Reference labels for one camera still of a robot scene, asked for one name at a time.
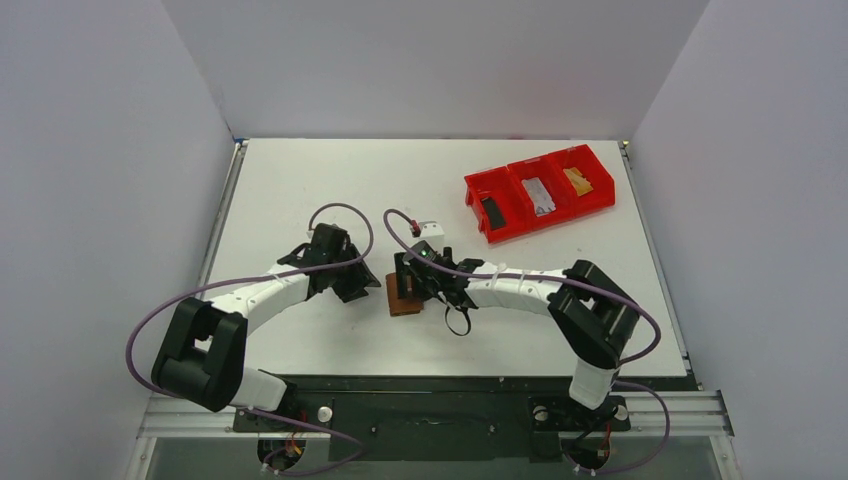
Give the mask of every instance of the white table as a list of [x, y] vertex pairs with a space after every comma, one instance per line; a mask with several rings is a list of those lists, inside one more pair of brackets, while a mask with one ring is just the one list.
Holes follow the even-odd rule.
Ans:
[[[600, 213], [489, 246], [464, 204], [463, 176], [588, 143], [615, 179], [616, 205]], [[659, 322], [663, 338], [626, 376], [683, 376], [658, 272], [614, 141], [251, 139], [224, 224], [211, 281], [256, 275], [307, 241], [306, 222], [333, 201], [356, 205], [371, 219], [376, 243], [367, 263], [385, 286], [400, 251], [381, 216], [396, 207], [418, 220], [437, 220], [457, 260], [471, 257], [510, 267], [570, 267], [578, 258], [600, 266]], [[320, 219], [348, 230], [364, 249], [365, 227], [335, 209]], [[406, 232], [402, 222], [396, 224]], [[248, 340], [246, 364], [274, 373], [324, 375], [566, 376], [576, 358], [553, 320], [489, 308], [471, 312], [472, 333], [452, 335], [441, 304], [418, 315], [390, 317], [385, 288], [342, 304], [327, 291], [290, 308]], [[460, 318], [456, 328], [463, 328]], [[636, 327], [625, 353], [652, 338]]]

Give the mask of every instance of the cable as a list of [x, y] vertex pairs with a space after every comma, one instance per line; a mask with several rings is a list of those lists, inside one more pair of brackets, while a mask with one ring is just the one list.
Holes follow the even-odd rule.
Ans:
[[[630, 470], [634, 470], [636, 468], [641, 467], [642, 465], [645, 465], [646, 463], [653, 460], [654, 457], [656, 457], [657, 455], [660, 454], [660, 452], [663, 450], [663, 448], [665, 448], [666, 443], [668, 443], [668, 437], [671, 434], [671, 416], [668, 413], [668, 405], [665, 403], [665, 400], [663, 400], [662, 397], [657, 392], [655, 392], [653, 389], [648, 388], [648, 387], [646, 387], [642, 384], [623, 382], [621, 380], [616, 380], [613, 383], [613, 385], [616, 385], [616, 386], [619, 386], [619, 387], [624, 387], [624, 388], [630, 388], [630, 389], [633, 389], [633, 390], [641, 390], [643, 392], [648, 392], [651, 395], [653, 395], [653, 397], [656, 398], [658, 402], [660, 402], [660, 406], [663, 409], [663, 415], [665, 416], [665, 431], [663, 432], [663, 438], [662, 438], [662, 440], [660, 440], [660, 443], [659, 443], [659, 445], [657, 445], [657, 448], [655, 448], [653, 452], [651, 452], [650, 454], [645, 456], [645, 458], [642, 458], [641, 460], [636, 460], [635, 462], [629, 463], [629, 464], [624, 465], [622, 467], [604, 469], [602, 471], [601, 470], [595, 470], [594, 475], [614, 475], [616, 473], [629, 472]], [[573, 465], [575, 465], [576, 471], [580, 471], [580, 472], [583, 472], [583, 473], [590, 473], [590, 474], [593, 473], [592, 470], [589, 470], [589, 469], [586, 469], [586, 468], [583, 468], [583, 467], [577, 465], [577, 463], [570, 456], [568, 456], [567, 451], [565, 452], [565, 457], [568, 458], [568, 460]]]
[[[230, 279], [230, 280], [221, 280], [219, 282], [213, 282], [213, 283], [210, 283], [210, 284], [207, 284], [207, 285], [203, 285], [203, 286], [200, 286], [200, 287], [197, 287], [197, 288], [193, 288], [193, 289], [191, 289], [187, 292], [183, 292], [179, 295], [176, 295], [174, 297], [169, 298], [164, 303], [162, 303], [158, 307], [151, 310], [150, 313], [145, 315], [144, 318], [140, 322], [138, 322], [138, 324], [135, 326], [135, 328], [133, 328], [132, 332], [130, 333], [129, 339], [127, 340], [127, 346], [126, 346], [126, 349], [124, 350], [124, 361], [127, 364], [127, 370], [129, 370], [130, 375], [135, 379], [135, 381], [137, 381], [139, 384], [141, 384], [142, 386], [144, 386], [145, 388], [147, 388], [148, 390], [150, 390], [152, 392], [178, 398], [178, 396], [175, 395], [174, 393], [171, 393], [171, 392], [169, 392], [165, 389], [159, 388], [156, 385], [154, 385], [153, 383], [151, 383], [150, 381], [148, 381], [147, 379], [145, 379], [144, 377], [142, 377], [141, 373], [139, 373], [138, 369], [135, 366], [135, 362], [133, 361], [133, 356], [132, 356], [133, 346], [135, 346], [135, 341], [138, 338], [139, 333], [141, 333], [141, 330], [148, 323], [150, 323], [150, 321], [153, 320], [153, 318], [155, 318], [163, 310], [170, 307], [171, 305], [174, 305], [175, 303], [177, 303], [181, 300], [185, 300], [186, 298], [193, 297], [193, 296], [197, 295], [198, 293], [205, 292], [207, 290], [212, 290], [213, 288], [226, 287], [226, 286], [229, 286], [229, 285], [238, 285], [238, 284], [242, 284], [242, 283], [265, 282], [265, 281], [268, 281], [268, 280], [274, 280], [274, 279], [290, 277], [290, 276], [293, 276], [293, 275], [299, 275], [301, 273], [312, 273], [312, 272], [319, 272], [319, 271], [322, 271], [322, 270], [331, 270], [331, 269], [335, 269], [335, 268], [347, 267], [347, 266], [350, 266], [350, 265], [353, 265], [355, 263], [363, 261], [365, 259], [365, 257], [369, 253], [371, 253], [371, 249], [374, 247], [374, 228], [371, 226], [371, 222], [368, 221], [368, 218], [365, 216], [365, 214], [363, 214], [358, 208], [356, 208], [352, 205], [349, 205], [347, 203], [340, 203], [340, 202], [328, 203], [328, 204], [320, 207], [318, 210], [315, 211], [314, 214], [312, 214], [312, 217], [310, 217], [310, 219], [309, 219], [309, 229], [312, 230], [312, 224], [315, 221], [315, 218], [318, 216], [318, 214], [323, 212], [324, 210], [326, 210], [328, 208], [331, 208], [331, 207], [341, 207], [341, 208], [346, 208], [348, 210], [351, 210], [355, 214], [359, 215], [359, 218], [361, 218], [362, 221], [365, 222], [365, 226], [368, 229], [368, 246], [365, 248], [365, 250], [358, 257], [352, 258], [350, 260], [345, 260], [343, 262], [330, 263], [330, 264], [327, 264], [327, 265], [318, 265], [318, 266], [314, 266], [314, 267], [304, 267], [304, 268], [299, 268], [299, 269], [296, 269], [296, 270], [289, 270], [289, 271], [286, 271], [286, 272], [283, 272], [283, 273], [280, 273], [280, 274], [275, 274], [275, 275], [260, 275], [260, 276], [254, 276], [254, 277], [243, 277], [243, 278], [234, 278], [234, 279]], [[271, 412], [266, 412], [264, 410], [252, 409], [251, 412], [260, 416], [260, 417], [265, 417], [265, 418], [268, 418], [268, 419], [271, 419], [271, 420], [276, 420], [278, 422], [288, 423], [289, 425], [298, 426], [300, 428], [304, 428], [304, 429], [307, 429], [307, 430], [313, 430], [313, 431], [316, 431], [316, 432], [327, 433], [331, 436], [340, 438], [342, 440], [347, 440], [348, 442], [351, 442], [351, 443], [358, 445], [360, 447], [358, 452], [356, 452], [355, 454], [353, 454], [353, 455], [351, 455], [347, 458], [343, 458], [342, 460], [339, 460], [338, 462], [334, 462], [334, 463], [325, 465], [323, 467], [319, 467], [319, 468], [315, 468], [315, 469], [307, 470], [307, 471], [303, 471], [303, 472], [288, 472], [288, 473], [279, 472], [283, 476], [305, 477], [305, 476], [308, 476], [308, 475], [314, 475], [316, 473], [326, 472], [327, 470], [331, 470], [333, 468], [344, 465], [345, 463], [353, 461], [353, 460], [359, 458], [360, 456], [362, 456], [365, 453], [365, 445], [361, 441], [359, 441], [359, 440], [357, 440], [357, 439], [355, 439], [355, 438], [353, 438], [350, 435], [347, 435], [345, 433], [342, 433], [342, 432], [339, 432], [339, 431], [336, 431], [336, 430], [331, 430], [329, 428], [320, 427], [320, 426], [317, 426], [317, 425], [312, 425], [312, 424], [309, 424], [309, 423], [306, 423], [306, 422], [301, 422], [301, 421], [295, 420], [293, 418], [283, 417], [283, 416], [280, 416], [280, 415], [273, 414]], [[274, 458], [275, 455], [281, 453], [283, 450], [285, 450], [285, 448], [283, 448], [282, 450], [277, 450], [275, 452], [271, 452], [268, 456], [265, 457], [265, 463], [267, 464], [271, 459]]]
[[[383, 224], [385, 224], [386, 230], [389, 231], [389, 235], [392, 236], [392, 238], [395, 240], [395, 242], [398, 243], [398, 245], [401, 246], [401, 248], [403, 248], [407, 253], [412, 255], [413, 258], [415, 258], [419, 262], [427, 265], [428, 267], [434, 268], [434, 269], [436, 269], [440, 272], [444, 272], [444, 273], [447, 273], [449, 275], [456, 275], [458, 277], [473, 278], [473, 279], [479, 279], [479, 280], [489, 280], [489, 279], [494, 277], [494, 275], [492, 275], [492, 274], [468, 273], [468, 272], [460, 272], [460, 271], [457, 271], [457, 270], [452, 270], [450, 268], [443, 267], [443, 266], [441, 266], [437, 263], [434, 263], [434, 262], [422, 257], [421, 255], [419, 255], [418, 253], [413, 251], [409, 247], [409, 245], [404, 243], [404, 241], [401, 240], [401, 238], [398, 236], [398, 234], [392, 229], [391, 225], [389, 225], [389, 215], [391, 215], [391, 214], [394, 214], [394, 215], [397, 215], [397, 216], [403, 218], [410, 225], [414, 224], [414, 220], [412, 220], [412, 218], [410, 218], [409, 215], [407, 215], [407, 214], [405, 214], [405, 213], [403, 213], [400, 210], [397, 210], [395, 208], [390, 208], [390, 209], [386, 210], [385, 212], [383, 212]], [[657, 345], [660, 344], [660, 339], [662, 338], [662, 332], [660, 331], [660, 326], [657, 323], [657, 321], [654, 320], [654, 317], [652, 317], [648, 312], [646, 312], [644, 308], [640, 307], [636, 302], [634, 302], [633, 300], [631, 300], [629, 298], [622, 297], [621, 295], [617, 295], [617, 294], [610, 292], [608, 290], [598, 288], [594, 285], [589, 285], [588, 283], [578, 282], [577, 280], [572, 280], [570, 278], [554, 277], [552, 275], [523, 275], [523, 274], [519, 275], [517, 273], [499, 273], [498, 278], [514, 278], [514, 279], [524, 278], [525, 280], [542, 280], [542, 281], [547, 281], [547, 282], [559, 282], [559, 283], [562, 283], [562, 284], [565, 284], [565, 285], [571, 285], [572, 287], [577, 287], [577, 288], [586, 290], [587, 292], [591, 292], [591, 293], [594, 293], [596, 295], [604, 296], [604, 297], [609, 298], [610, 300], [612, 300], [614, 302], [623, 303], [624, 305], [627, 305], [628, 307], [635, 310], [639, 315], [641, 315], [651, 325], [651, 328], [654, 329], [654, 339], [641, 352], [635, 353], [635, 354], [633, 354], [633, 355], [631, 355], [627, 358], [621, 359], [621, 365], [624, 365], [626, 363], [630, 363], [630, 362], [633, 362], [635, 360], [638, 360], [640, 358], [645, 357], [646, 355], [651, 353], [655, 348], [657, 348]]]

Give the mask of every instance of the gray wall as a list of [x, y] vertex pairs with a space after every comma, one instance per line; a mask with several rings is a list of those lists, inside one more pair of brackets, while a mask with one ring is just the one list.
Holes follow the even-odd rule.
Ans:
[[629, 138], [707, 0], [164, 0], [238, 136]]
[[848, 3], [713, 0], [633, 139], [749, 479], [846, 478]]
[[0, 476], [118, 478], [148, 397], [124, 342], [195, 281], [232, 141], [158, 1], [19, 0], [0, 145]]

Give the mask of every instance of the purple cable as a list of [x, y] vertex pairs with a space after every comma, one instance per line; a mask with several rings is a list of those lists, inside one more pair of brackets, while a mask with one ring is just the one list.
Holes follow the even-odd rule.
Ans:
[[[645, 465], [646, 463], [653, 460], [654, 457], [656, 457], [657, 455], [660, 454], [660, 452], [663, 450], [663, 448], [665, 448], [666, 443], [668, 443], [668, 437], [671, 434], [671, 417], [669, 416], [669, 413], [668, 413], [668, 405], [665, 403], [665, 400], [663, 400], [662, 397], [657, 392], [655, 392], [654, 390], [652, 390], [652, 389], [650, 389], [650, 388], [648, 388], [648, 387], [646, 387], [642, 384], [639, 384], [639, 383], [623, 382], [621, 380], [616, 380], [614, 384], [616, 386], [619, 386], [619, 387], [630, 388], [630, 389], [633, 389], [633, 390], [641, 390], [643, 392], [648, 392], [651, 395], [653, 395], [654, 398], [656, 398], [657, 401], [660, 402], [660, 406], [663, 409], [663, 415], [665, 415], [665, 431], [663, 432], [663, 438], [662, 438], [662, 440], [660, 440], [660, 444], [657, 445], [657, 448], [655, 448], [654, 451], [651, 452], [649, 455], [647, 455], [645, 458], [643, 458], [641, 460], [637, 460], [633, 463], [629, 463], [629, 464], [621, 466], [621, 467], [604, 469], [604, 470], [595, 470], [594, 475], [614, 475], [616, 473], [629, 472], [630, 470], [634, 470], [636, 468], [641, 467], [642, 465]], [[571, 457], [568, 456], [568, 452], [564, 452], [564, 454], [565, 454], [565, 458], [567, 458], [571, 462], [572, 465], [577, 466], [577, 462], [575, 462]], [[590, 470], [588, 468], [578, 467], [578, 470], [583, 472], [583, 473], [592, 474], [592, 470]]]
[[[392, 236], [392, 238], [395, 240], [395, 242], [398, 243], [398, 245], [401, 246], [401, 248], [406, 250], [407, 253], [412, 255], [419, 262], [427, 265], [428, 267], [432, 267], [432, 268], [434, 268], [434, 269], [436, 269], [440, 272], [444, 272], [444, 273], [447, 273], [449, 275], [456, 275], [458, 277], [474, 278], [474, 279], [479, 279], [479, 280], [489, 280], [491, 278], [494, 278], [494, 275], [486, 274], [486, 273], [468, 273], [468, 272], [460, 272], [460, 271], [457, 271], [457, 270], [451, 270], [450, 268], [443, 267], [441, 265], [433, 263], [430, 260], [422, 257], [421, 255], [418, 255], [411, 248], [409, 248], [409, 245], [407, 245], [406, 243], [403, 242], [403, 240], [401, 240], [401, 238], [398, 236], [397, 233], [395, 233], [394, 230], [392, 230], [391, 225], [389, 225], [389, 215], [390, 214], [395, 214], [395, 215], [403, 218], [410, 225], [412, 225], [414, 223], [414, 221], [409, 217], [409, 215], [401, 212], [400, 210], [394, 209], [394, 208], [390, 208], [390, 209], [386, 210], [385, 212], [383, 212], [383, 223], [386, 225], [386, 230], [389, 231], [389, 235]], [[498, 274], [498, 278], [514, 278], [514, 279], [518, 279], [518, 280], [520, 280], [521, 278], [524, 278], [524, 280], [542, 280], [542, 281], [546, 281], [546, 282], [559, 282], [559, 283], [562, 283], [562, 284], [565, 284], [565, 285], [571, 285], [572, 287], [577, 287], [577, 288], [586, 290], [588, 292], [592, 292], [596, 295], [601, 295], [601, 296], [607, 297], [614, 302], [623, 303], [624, 305], [627, 305], [628, 307], [635, 310], [639, 315], [641, 315], [645, 320], [647, 320], [647, 322], [649, 324], [651, 324], [651, 328], [654, 329], [654, 339], [641, 352], [635, 353], [635, 354], [633, 354], [633, 355], [631, 355], [627, 358], [621, 359], [621, 365], [624, 365], [624, 364], [630, 363], [634, 360], [639, 360], [640, 358], [643, 358], [647, 354], [651, 353], [655, 348], [657, 348], [657, 345], [660, 344], [660, 339], [662, 338], [662, 332], [660, 331], [660, 326], [657, 323], [657, 321], [654, 320], [654, 317], [652, 317], [648, 312], [646, 312], [644, 308], [640, 307], [636, 302], [634, 302], [633, 300], [630, 300], [629, 298], [622, 297], [621, 295], [616, 295], [613, 292], [610, 292], [608, 290], [604, 290], [602, 288], [595, 287], [593, 285], [589, 285], [588, 283], [578, 282], [577, 280], [572, 280], [570, 278], [554, 277], [554, 276], [551, 276], [551, 275], [519, 275], [517, 273], [501, 273], [501, 274]]]
[[[147, 388], [147, 389], [149, 389], [149, 390], [151, 390], [155, 393], [159, 393], [159, 394], [162, 394], [162, 395], [168, 395], [170, 397], [178, 397], [176, 394], [171, 393], [171, 392], [164, 390], [162, 388], [159, 388], [156, 385], [154, 385], [153, 383], [149, 382], [144, 377], [142, 377], [141, 374], [138, 372], [138, 369], [135, 367], [135, 362], [133, 362], [133, 358], [132, 358], [133, 346], [135, 345], [135, 341], [138, 338], [138, 334], [141, 333], [141, 330], [145, 327], [145, 325], [150, 323], [150, 321], [153, 320], [153, 318], [155, 318], [163, 310], [170, 307], [171, 305], [173, 305], [173, 304], [175, 304], [175, 303], [177, 303], [181, 300], [185, 300], [186, 298], [193, 297], [194, 295], [197, 295], [198, 293], [205, 292], [207, 290], [212, 290], [213, 288], [226, 287], [226, 286], [229, 286], [229, 285], [238, 285], [238, 284], [241, 284], [241, 283], [265, 282], [265, 281], [268, 281], [268, 280], [290, 277], [292, 275], [299, 275], [301, 273], [311, 273], [311, 272], [318, 272], [318, 271], [321, 271], [321, 270], [330, 270], [330, 269], [334, 269], [334, 268], [347, 267], [347, 266], [353, 265], [355, 263], [358, 263], [358, 262], [361, 262], [362, 260], [364, 260], [365, 257], [369, 253], [371, 253], [371, 249], [374, 247], [374, 229], [371, 226], [371, 222], [368, 221], [368, 218], [365, 216], [365, 214], [363, 214], [358, 208], [356, 208], [352, 205], [348, 205], [347, 203], [340, 203], [340, 202], [328, 203], [328, 204], [322, 206], [321, 208], [319, 208], [318, 210], [316, 210], [315, 213], [312, 214], [312, 217], [309, 218], [309, 230], [312, 230], [312, 224], [315, 221], [315, 218], [318, 216], [318, 214], [320, 214], [324, 210], [326, 210], [328, 208], [332, 208], [332, 207], [341, 207], [341, 208], [346, 208], [348, 210], [351, 210], [355, 214], [359, 215], [359, 218], [361, 218], [362, 221], [365, 222], [365, 226], [368, 228], [368, 246], [365, 248], [365, 250], [358, 257], [352, 258], [350, 260], [345, 260], [344, 262], [330, 263], [330, 264], [327, 264], [327, 265], [319, 265], [319, 266], [315, 266], [315, 267], [299, 268], [297, 270], [289, 270], [287, 272], [283, 272], [283, 273], [280, 273], [280, 274], [277, 274], [277, 275], [260, 275], [260, 276], [256, 276], [256, 277], [244, 277], [244, 278], [234, 278], [234, 279], [231, 279], [231, 280], [221, 280], [220, 282], [214, 282], [214, 283], [203, 285], [203, 286], [200, 286], [200, 287], [197, 287], [197, 288], [193, 288], [193, 289], [191, 289], [187, 292], [183, 292], [179, 295], [176, 295], [174, 297], [169, 298], [164, 303], [162, 303], [158, 307], [151, 310], [150, 313], [145, 315], [144, 318], [140, 322], [138, 322], [138, 325], [136, 325], [135, 328], [133, 328], [133, 331], [130, 333], [130, 338], [127, 340], [127, 346], [126, 346], [126, 349], [124, 351], [124, 361], [127, 364], [127, 370], [129, 370], [130, 375], [132, 375], [132, 377], [135, 379], [135, 381], [137, 381], [142, 386], [144, 386], [145, 388]], [[353, 454], [353, 455], [351, 455], [347, 458], [344, 458], [342, 460], [339, 460], [338, 462], [334, 462], [334, 463], [331, 463], [331, 464], [328, 464], [328, 465], [325, 465], [323, 467], [319, 467], [319, 468], [316, 468], [316, 469], [313, 469], [313, 470], [307, 470], [307, 471], [303, 471], [303, 472], [294, 472], [294, 473], [290, 472], [288, 474], [285, 474], [284, 476], [305, 477], [305, 476], [308, 476], [308, 475], [314, 475], [316, 473], [326, 472], [327, 470], [331, 470], [333, 468], [344, 465], [345, 463], [348, 463], [348, 462], [362, 456], [362, 454], [365, 453], [365, 446], [362, 442], [360, 442], [359, 440], [351, 437], [350, 435], [344, 434], [342, 432], [338, 432], [336, 430], [330, 430], [329, 428], [324, 428], [324, 427], [320, 427], [320, 426], [317, 426], [317, 425], [311, 425], [309, 423], [301, 422], [301, 421], [295, 420], [293, 418], [282, 417], [282, 416], [275, 415], [275, 414], [270, 413], [270, 412], [265, 412], [263, 410], [251, 410], [251, 411], [252, 411], [252, 413], [255, 413], [256, 415], [259, 415], [259, 416], [262, 416], [262, 417], [265, 417], [265, 418], [270, 418], [272, 420], [277, 420], [277, 421], [280, 421], [280, 422], [288, 423], [290, 425], [296, 425], [300, 428], [304, 428], [304, 429], [308, 429], [308, 430], [314, 430], [314, 431], [317, 431], [317, 432], [327, 433], [327, 434], [333, 435], [335, 437], [341, 438], [343, 440], [347, 440], [349, 442], [352, 442], [352, 443], [354, 443], [354, 444], [356, 444], [360, 447], [360, 450], [357, 453], [355, 453], [355, 454]], [[269, 463], [269, 460], [272, 459], [275, 455], [279, 454], [280, 451], [281, 450], [278, 450], [277, 452], [272, 452], [269, 456], [265, 457], [265, 463]]]

